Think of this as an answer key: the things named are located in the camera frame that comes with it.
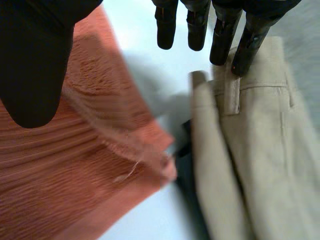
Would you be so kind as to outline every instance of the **folded clothing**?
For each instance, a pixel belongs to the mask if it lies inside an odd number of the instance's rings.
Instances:
[[[191,121],[189,120],[185,122],[183,127],[188,135],[188,138],[191,139]],[[197,197],[191,141],[189,141],[177,153],[175,158],[175,166],[177,170],[176,183],[179,186],[187,203],[188,210],[192,215],[197,239],[210,240],[207,225]]]
[[[0,105],[0,239],[90,240],[175,179],[172,142],[132,81],[102,8],[74,29],[57,113],[33,129]]]

